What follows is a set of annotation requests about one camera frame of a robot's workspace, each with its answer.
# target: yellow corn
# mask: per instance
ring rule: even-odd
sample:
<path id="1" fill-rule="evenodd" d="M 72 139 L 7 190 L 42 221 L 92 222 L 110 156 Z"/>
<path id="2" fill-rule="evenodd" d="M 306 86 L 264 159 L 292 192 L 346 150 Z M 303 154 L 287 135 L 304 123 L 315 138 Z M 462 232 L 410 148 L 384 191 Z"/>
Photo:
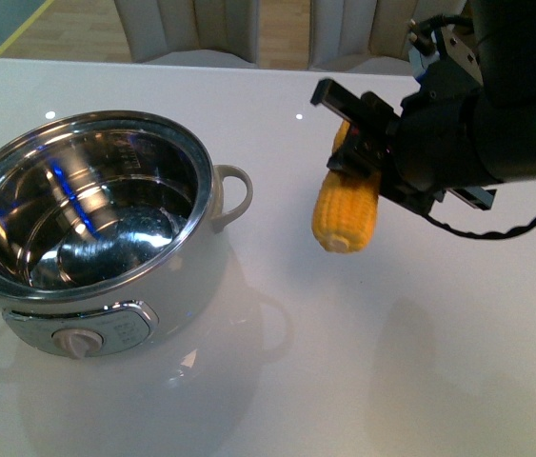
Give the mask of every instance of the yellow corn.
<path id="1" fill-rule="evenodd" d="M 333 150 L 342 145 L 348 128 L 348 122 L 342 123 Z M 325 250 L 350 253 L 367 245 L 375 228 L 380 180 L 380 173 L 368 179 L 327 173 L 312 216 L 312 233 Z"/>

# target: chair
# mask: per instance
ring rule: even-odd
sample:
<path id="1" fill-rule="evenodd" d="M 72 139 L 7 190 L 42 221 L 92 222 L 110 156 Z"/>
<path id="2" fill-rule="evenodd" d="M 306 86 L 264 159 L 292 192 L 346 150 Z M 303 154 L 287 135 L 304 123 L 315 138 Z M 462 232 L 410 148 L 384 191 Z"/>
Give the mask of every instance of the chair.
<path id="1" fill-rule="evenodd" d="M 466 0 L 311 0 L 309 70 L 411 75 L 409 19 L 458 14 Z"/>
<path id="2" fill-rule="evenodd" d="M 133 62 L 257 68 L 259 0 L 114 0 Z"/>

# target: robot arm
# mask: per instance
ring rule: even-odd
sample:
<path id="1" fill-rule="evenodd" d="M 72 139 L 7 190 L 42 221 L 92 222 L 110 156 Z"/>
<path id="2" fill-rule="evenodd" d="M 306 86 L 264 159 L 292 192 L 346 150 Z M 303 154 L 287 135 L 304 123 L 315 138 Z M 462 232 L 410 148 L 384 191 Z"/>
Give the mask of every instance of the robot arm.
<path id="1" fill-rule="evenodd" d="M 443 27 L 459 18 L 410 24 L 421 87 L 403 100 L 401 116 L 376 94 L 359 99 L 330 79 L 311 100 L 354 126 L 328 167 L 382 173 L 381 196 L 433 223 L 428 214 L 447 191 L 490 209 L 496 191 L 484 186 L 536 179 L 536 0 L 470 3 L 477 56 Z"/>

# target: electric cooking pot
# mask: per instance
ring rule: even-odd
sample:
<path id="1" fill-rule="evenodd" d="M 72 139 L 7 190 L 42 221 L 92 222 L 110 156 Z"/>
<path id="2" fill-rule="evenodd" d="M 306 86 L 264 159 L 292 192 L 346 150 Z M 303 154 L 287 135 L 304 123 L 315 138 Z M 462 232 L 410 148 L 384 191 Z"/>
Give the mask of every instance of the electric cooking pot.
<path id="1" fill-rule="evenodd" d="M 246 195 L 223 209 L 223 181 Z M 241 169 L 214 166 L 179 124 L 97 111 L 0 149 L 0 309 L 11 329 L 73 358 L 169 335 L 208 303 L 219 233 L 250 205 Z"/>

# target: wooden floor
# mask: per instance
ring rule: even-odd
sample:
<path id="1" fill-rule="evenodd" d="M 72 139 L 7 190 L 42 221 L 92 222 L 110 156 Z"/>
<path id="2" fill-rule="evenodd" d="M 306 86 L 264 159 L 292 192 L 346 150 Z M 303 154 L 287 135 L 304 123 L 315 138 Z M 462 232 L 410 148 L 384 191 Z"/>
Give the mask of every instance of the wooden floor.
<path id="1" fill-rule="evenodd" d="M 299 70 L 308 62 L 309 0 L 262 0 L 260 67 Z M 112 0 L 54 0 L 1 57 L 129 62 Z"/>

